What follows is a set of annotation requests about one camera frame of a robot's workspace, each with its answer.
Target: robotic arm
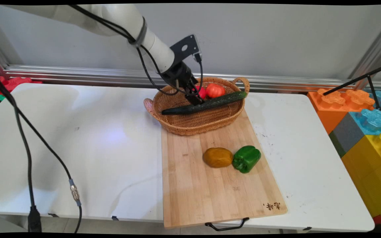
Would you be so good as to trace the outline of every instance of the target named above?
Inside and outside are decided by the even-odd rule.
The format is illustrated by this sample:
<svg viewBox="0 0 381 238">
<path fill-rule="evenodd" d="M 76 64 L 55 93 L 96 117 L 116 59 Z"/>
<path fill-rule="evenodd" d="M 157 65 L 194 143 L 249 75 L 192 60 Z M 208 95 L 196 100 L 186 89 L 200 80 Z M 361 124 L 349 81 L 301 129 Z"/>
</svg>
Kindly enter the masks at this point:
<svg viewBox="0 0 381 238">
<path fill-rule="evenodd" d="M 69 5 L 52 6 L 16 6 L 5 5 L 23 12 L 32 13 L 45 18 L 75 24 L 85 30 L 105 36 L 118 33 L 104 26 Z M 168 47 L 147 28 L 145 19 L 133 4 L 83 4 L 82 9 L 97 17 L 108 20 L 123 27 L 134 39 L 135 47 L 144 47 L 152 56 L 159 68 L 163 80 L 174 88 L 183 88 L 185 97 L 192 104 L 201 104 L 203 99 L 195 92 L 198 81 L 183 60 L 192 55 L 201 64 L 201 52 L 195 35 L 187 36 L 171 47 Z"/>
</svg>

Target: red tomato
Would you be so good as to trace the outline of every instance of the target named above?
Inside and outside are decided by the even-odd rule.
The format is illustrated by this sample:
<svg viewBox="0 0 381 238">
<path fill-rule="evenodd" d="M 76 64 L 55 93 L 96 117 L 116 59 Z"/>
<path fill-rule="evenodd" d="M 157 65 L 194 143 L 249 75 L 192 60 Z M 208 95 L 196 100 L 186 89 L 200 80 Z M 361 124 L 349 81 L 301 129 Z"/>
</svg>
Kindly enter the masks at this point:
<svg viewBox="0 0 381 238">
<path fill-rule="evenodd" d="M 225 93 L 226 93 L 226 90 L 218 84 L 210 83 L 207 86 L 207 95 L 210 98 L 216 98 L 219 96 L 223 96 L 223 95 L 225 95 Z"/>
<path fill-rule="evenodd" d="M 204 99 L 205 98 L 205 96 L 207 95 L 207 91 L 204 89 L 204 87 L 202 87 L 202 89 L 199 91 L 199 96 L 202 98 L 202 99 Z"/>
</svg>

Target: wooden cutting board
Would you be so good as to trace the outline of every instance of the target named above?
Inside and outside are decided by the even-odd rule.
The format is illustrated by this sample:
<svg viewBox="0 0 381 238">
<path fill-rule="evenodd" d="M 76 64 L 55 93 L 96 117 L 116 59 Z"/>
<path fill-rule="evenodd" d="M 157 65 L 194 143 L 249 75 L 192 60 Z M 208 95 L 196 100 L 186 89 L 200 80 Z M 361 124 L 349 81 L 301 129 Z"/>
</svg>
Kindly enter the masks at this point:
<svg viewBox="0 0 381 238">
<path fill-rule="evenodd" d="M 261 158 L 247 174 L 232 165 L 213 169 L 203 153 L 212 147 L 233 154 L 253 145 Z M 162 130 L 164 226 L 173 228 L 206 222 L 280 215 L 287 212 L 245 110 L 230 125 L 193 136 Z"/>
</svg>

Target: black pole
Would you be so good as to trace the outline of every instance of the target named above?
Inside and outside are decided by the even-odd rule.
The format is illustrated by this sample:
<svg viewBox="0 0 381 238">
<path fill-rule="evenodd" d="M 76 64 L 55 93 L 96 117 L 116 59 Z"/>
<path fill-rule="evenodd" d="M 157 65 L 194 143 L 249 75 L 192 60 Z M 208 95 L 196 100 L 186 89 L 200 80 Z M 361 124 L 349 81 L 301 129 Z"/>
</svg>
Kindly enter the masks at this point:
<svg viewBox="0 0 381 238">
<path fill-rule="evenodd" d="M 368 72 L 367 74 L 361 75 L 360 77 L 357 77 L 357 78 L 355 78 L 355 79 L 353 79 L 353 80 L 351 80 L 351 81 L 348 81 L 348 82 L 346 82 L 346 83 L 344 83 L 344 84 L 342 84 L 342 85 L 340 85 L 340 86 L 337 86 L 337 87 L 335 87 L 334 89 L 331 89 L 331 90 L 329 90 L 329 91 L 323 93 L 323 95 L 325 96 L 325 95 L 331 94 L 332 92 L 337 91 L 337 90 L 339 90 L 339 89 L 343 89 L 344 87 L 346 87 L 346 86 L 348 86 L 348 85 L 350 85 L 350 84 L 353 84 L 353 83 L 355 83 L 355 82 L 357 82 L 357 81 L 360 81 L 360 80 L 366 78 L 366 77 L 369 76 L 369 75 L 377 74 L 377 73 L 380 72 L 380 71 L 381 71 L 381 67 L 378 68 L 378 69 L 375 69 L 375 70 L 373 70 L 373 71 L 371 71 L 371 72 Z"/>
<path fill-rule="evenodd" d="M 375 94 L 375 90 L 374 90 L 374 87 L 373 87 L 373 82 L 371 81 L 370 75 L 367 76 L 367 79 L 368 79 L 368 83 L 370 84 L 370 89 L 371 89 L 371 93 L 373 94 L 374 101 L 376 102 L 376 108 L 380 108 L 380 105 L 378 104 L 377 96 Z"/>
</svg>

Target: basket handle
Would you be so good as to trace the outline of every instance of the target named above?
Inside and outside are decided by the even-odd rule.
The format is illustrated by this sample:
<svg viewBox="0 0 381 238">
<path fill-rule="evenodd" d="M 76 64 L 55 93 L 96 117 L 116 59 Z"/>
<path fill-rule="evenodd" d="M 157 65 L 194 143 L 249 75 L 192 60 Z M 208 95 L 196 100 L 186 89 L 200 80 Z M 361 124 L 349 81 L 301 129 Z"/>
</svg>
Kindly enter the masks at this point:
<svg viewBox="0 0 381 238">
<path fill-rule="evenodd" d="M 244 77 L 237 77 L 233 80 L 233 84 L 236 84 L 237 81 L 241 81 L 243 85 L 245 86 L 245 93 L 249 94 L 249 81 Z"/>
<path fill-rule="evenodd" d="M 144 106 L 145 108 L 147 109 L 148 113 L 151 114 L 155 119 L 157 119 L 158 121 L 158 117 L 157 117 L 157 114 L 155 114 L 155 111 L 154 111 L 154 108 L 153 108 L 153 101 L 149 98 L 146 98 L 144 100 Z"/>
</svg>

